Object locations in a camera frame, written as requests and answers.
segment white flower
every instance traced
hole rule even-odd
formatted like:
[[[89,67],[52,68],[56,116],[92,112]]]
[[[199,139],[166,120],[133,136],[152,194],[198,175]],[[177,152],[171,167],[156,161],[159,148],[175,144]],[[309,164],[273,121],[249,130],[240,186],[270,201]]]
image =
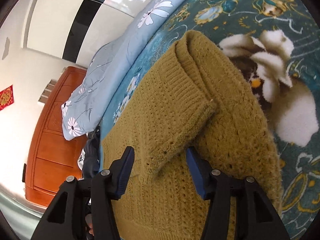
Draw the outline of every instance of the white flower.
[[[71,101],[67,101],[65,102],[62,106],[61,106],[61,110],[62,110],[62,116],[65,117],[68,111],[68,106],[70,106]]]
[[[69,134],[73,134],[74,137],[81,135],[79,133],[80,128],[76,127],[77,125],[78,125],[78,123],[76,122],[76,119],[74,117],[70,117],[68,120],[68,129],[70,130]]]
[[[79,169],[81,169],[81,171],[82,171],[82,168],[83,168],[84,157],[85,157],[85,151],[84,151],[84,149],[82,149],[81,154],[80,154],[80,156],[78,158],[78,166],[79,166]]]
[[[140,28],[144,23],[146,23],[146,25],[153,24],[151,14],[155,14],[160,17],[167,18],[169,13],[164,10],[158,9],[159,7],[173,7],[173,5],[171,4],[170,1],[161,0],[160,2],[157,2],[155,6],[150,11],[148,11],[148,14],[146,13],[143,14],[143,17],[141,18],[141,22],[139,22],[138,24],[138,28]]]
[[[118,121],[119,117],[121,116],[123,110],[129,103],[129,101],[130,101],[130,94],[126,94],[122,102],[119,103],[117,111],[113,114],[113,118],[114,118],[113,124],[115,124]]]
[[[248,57],[257,64],[257,75],[263,80],[262,94],[269,103],[280,93],[280,83],[292,87],[286,62],[294,49],[293,42],[282,30],[263,31],[259,39],[237,34],[219,43],[222,52],[230,57]]]
[[[113,115],[113,124],[116,124],[116,122],[118,121],[120,116],[121,116],[121,112],[120,111],[117,111],[116,113],[114,113],[114,115]]]
[[[82,94],[82,93],[84,92],[84,90],[85,90],[85,88],[81,88],[81,89],[79,90],[79,94]]]
[[[271,103],[267,112],[269,127],[281,140],[305,147],[319,130],[319,124],[312,92],[301,80],[289,76],[287,62],[294,49],[293,42],[282,30],[276,30],[263,31],[259,39],[233,35],[223,39],[219,46],[230,58],[247,57],[254,63],[251,71],[258,79],[251,75],[249,81],[254,89],[262,84],[262,96]]]
[[[132,91],[134,91],[136,88],[137,88],[137,80],[138,78],[140,77],[140,73],[138,73],[138,75],[135,75],[130,83],[129,83],[129,86],[127,88],[127,92],[130,94]]]

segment white daisy print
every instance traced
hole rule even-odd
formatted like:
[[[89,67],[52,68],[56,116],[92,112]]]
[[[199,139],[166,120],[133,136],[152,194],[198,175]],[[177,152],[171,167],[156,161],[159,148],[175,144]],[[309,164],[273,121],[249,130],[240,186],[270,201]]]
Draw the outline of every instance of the white daisy print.
[[[62,116],[65,117],[68,111],[68,106],[70,106],[71,101],[67,101],[65,102],[62,106],[61,106],[61,110],[62,110]]]
[[[70,117],[68,120],[68,129],[70,130],[69,134],[73,134],[74,137],[81,135],[80,128],[76,127],[77,125],[78,123],[76,122],[76,119],[74,117]]]
[[[139,22],[138,24],[138,28],[140,28],[144,23],[146,23],[146,25],[153,24],[151,14],[155,14],[160,17],[167,18],[169,13],[164,10],[158,9],[159,7],[173,7],[173,5],[171,4],[171,1],[161,0],[160,2],[157,2],[155,6],[150,11],[148,11],[148,14],[146,13],[143,14],[143,17],[141,18],[141,22]]]
[[[84,90],[85,90],[85,88],[81,88],[81,89],[79,90],[79,94],[82,94],[82,93],[84,92]]]

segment knitted fabric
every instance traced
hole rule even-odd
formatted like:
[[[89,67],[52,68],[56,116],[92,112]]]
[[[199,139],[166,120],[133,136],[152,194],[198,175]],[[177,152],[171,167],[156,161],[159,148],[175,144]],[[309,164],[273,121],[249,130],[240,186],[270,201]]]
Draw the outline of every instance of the knitted fabric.
[[[249,84],[203,34],[188,31],[140,82],[102,141],[104,167],[127,145],[135,163],[126,193],[114,201],[125,240],[198,240],[209,201],[196,193],[184,149],[194,145],[213,168],[253,176],[281,210],[279,159]],[[231,199],[228,239],[235,229]]]

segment wooden wardrobe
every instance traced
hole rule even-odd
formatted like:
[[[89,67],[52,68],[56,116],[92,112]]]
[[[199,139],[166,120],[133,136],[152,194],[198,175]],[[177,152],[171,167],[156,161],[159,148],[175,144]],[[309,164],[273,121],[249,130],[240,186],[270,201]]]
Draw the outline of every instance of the wooden wardrobe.
[[[54,86],[36,125],[26,167],[26,199],[48,206],[66,177],[82,176],[77,160],[86,135],[67,141],[62,132],[61,105],[82,83],[86,71],[68,67]]]

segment bedsheet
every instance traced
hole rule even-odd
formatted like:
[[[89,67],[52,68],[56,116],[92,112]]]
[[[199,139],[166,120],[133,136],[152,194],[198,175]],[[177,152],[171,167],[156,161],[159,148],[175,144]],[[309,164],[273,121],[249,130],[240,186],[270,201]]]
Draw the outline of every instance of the bedsheet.
[[[101,120],[101,137],[150,67],[189,29],[220,45],[271,119],[283,176],[282,220],[291,239],[299,239],[320,209],[320,31],[300,0],[184,1],[125,75]]]
[[[137,56],[165,19],[183,1],[152,0],[120,38],[99,49],[83,83],[61,106],[63,134],[67,140],[96,128]]]

